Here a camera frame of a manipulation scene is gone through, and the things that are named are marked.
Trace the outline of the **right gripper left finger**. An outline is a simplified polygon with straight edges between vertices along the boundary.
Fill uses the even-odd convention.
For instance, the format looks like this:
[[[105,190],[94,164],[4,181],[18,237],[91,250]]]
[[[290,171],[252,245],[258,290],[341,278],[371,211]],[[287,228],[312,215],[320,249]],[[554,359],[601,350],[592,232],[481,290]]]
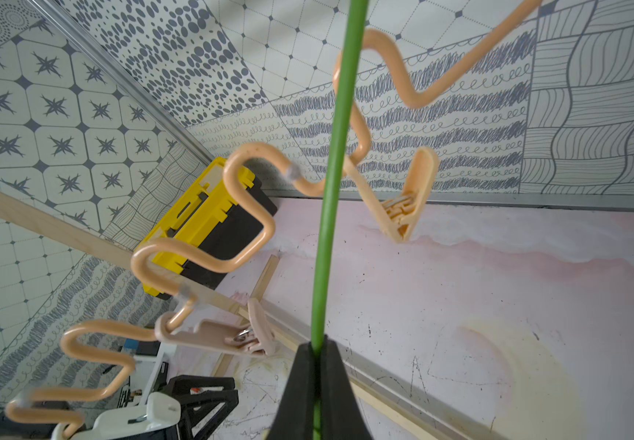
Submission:
[[[298,346],[267,440],[313,440],[316,360],[311,343]]]

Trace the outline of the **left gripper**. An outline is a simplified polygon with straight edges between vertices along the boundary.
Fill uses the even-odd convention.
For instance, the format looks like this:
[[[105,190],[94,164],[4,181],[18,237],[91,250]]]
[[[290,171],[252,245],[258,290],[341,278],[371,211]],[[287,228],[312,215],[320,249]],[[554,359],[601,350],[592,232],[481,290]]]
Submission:
[[[230,377],[180,375],[161,392],[181,404],[181,419],[166,431],[166,439],[210,439],[239,403],[236,382]]]

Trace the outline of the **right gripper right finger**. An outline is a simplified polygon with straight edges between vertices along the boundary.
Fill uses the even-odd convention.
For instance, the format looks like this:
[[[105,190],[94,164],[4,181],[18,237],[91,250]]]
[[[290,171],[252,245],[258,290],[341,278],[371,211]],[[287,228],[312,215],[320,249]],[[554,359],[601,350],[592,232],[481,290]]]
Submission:
[[[320,434],[326,440],[371,440],[335,341],[324,338],[320,354]]]

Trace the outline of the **wooden wavy clothes hanger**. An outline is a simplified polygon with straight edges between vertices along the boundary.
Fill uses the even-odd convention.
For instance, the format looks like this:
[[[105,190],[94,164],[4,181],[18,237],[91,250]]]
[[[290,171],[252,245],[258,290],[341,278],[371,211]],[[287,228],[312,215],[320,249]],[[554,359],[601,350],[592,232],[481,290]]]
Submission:
[[[453,67],[423,91],[412,83],[401,53],[385,33],[366,25],[368,5],[355,1],[350,7],[346,47],[335,64],[335,115],[326,176],[309,181],[300,167],[278,148],[265,142],[239,147],[228,159],[218,159],[221,181],[212,190],[194,183],[134,251],[132,273],[142,284],[175,297],[181,308],[163,313],[151,327],[134,326],[110,319],[88,320],[71,326],[60,340],[69,357],[117,368],[111,382],[94,389],[42,387],[25,390],[5,406],[8,420],[21,425],[42,425],[54,439],[126,439],[176,426],[189,433],[205,421],[206,437],[234,410],[238,392],[231,379],[201,381],[200,393],[174,397],[168,390],[152,392],[145,403],[109,410],[93,427],[85,415],[71,409],[73,403],[107,399],[127,383],[135,372],[135,359],[122,351],[85,343],[90,334],[123,337],[137,342],[162,342],[199,348],[233,356],[267,358],[276,351],[276,335],[258,299],[250,299],[243,310],[247,322],[241,326],[214,320],[201,321],[192,330],[184,321],[202,303],[236,310],[236,304],[173,269],[194,265],[226,274],[249,262],[276,231],[276,205],[261,191],[247,162],[260,159],[272,165],[284,181],[299,193],[323,200],[313,284],[311,339],[297,349],[287,389],[269,430],[274,438],[357,439],[368,438],[352,385],[337,352],[335,341],[325,331],[327,291],[330,280],[336,211],[344,179],[355,183],[357,192],[376,219],[380,230],[395,243],[410,239],[432,192],[440,161],[433,148],[416,150],[401,194],[381,201],[358,165],[372,146],[372,135],[355,101],[357,64],[362,51],[375,51],[385,63],[401,102],[412,109],[432,104],[494,47],[515,30],[538,3],[524,1],[488,36],[461,57]]]

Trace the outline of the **white tulip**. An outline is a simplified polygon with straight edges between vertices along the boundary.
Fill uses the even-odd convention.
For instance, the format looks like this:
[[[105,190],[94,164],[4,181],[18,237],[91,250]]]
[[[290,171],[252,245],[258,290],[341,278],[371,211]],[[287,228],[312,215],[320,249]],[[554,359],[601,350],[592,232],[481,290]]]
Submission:
[[[359,54],[365,32],[367,1],[350,3],[341,64],[336,77],[335,115],[322,201],[321,222],[315,262],[313,303],[311,304],[311,350],[316,360],[324,344],[328,287],[335,238],[339,193],[346,157],[349,120],[357,80]]]

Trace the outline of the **peach clothespin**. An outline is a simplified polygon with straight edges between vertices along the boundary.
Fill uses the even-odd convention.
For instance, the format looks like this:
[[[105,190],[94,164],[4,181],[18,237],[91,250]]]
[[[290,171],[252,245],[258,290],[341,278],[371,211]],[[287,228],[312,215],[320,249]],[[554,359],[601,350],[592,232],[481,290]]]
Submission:
[[[387,201],[379,201],[367,180],[351,159],[345,159],[343,170],[356,185],[357,191],[375,217],[380,230],[394,243],[407,242],[427,204],[439,170],[440,159],[429,147],[416,150],[401,194]]]

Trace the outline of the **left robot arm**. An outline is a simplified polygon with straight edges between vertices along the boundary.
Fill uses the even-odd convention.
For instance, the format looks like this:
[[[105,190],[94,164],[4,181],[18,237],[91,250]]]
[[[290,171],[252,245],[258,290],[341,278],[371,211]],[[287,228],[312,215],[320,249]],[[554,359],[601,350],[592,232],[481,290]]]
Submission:
[[[210,439],[239,403],[234,380],[179,375],[168,378],[175,349],[161,345],[155,356],[134,355],[135,371],[120,388],[118,403],[102,411],[91,425],[65,437],[68,423],[18,423],[0,408],[0,439]],[[31,401],[22,392],[17,409],[37,413],[73,413],[70,398]]]

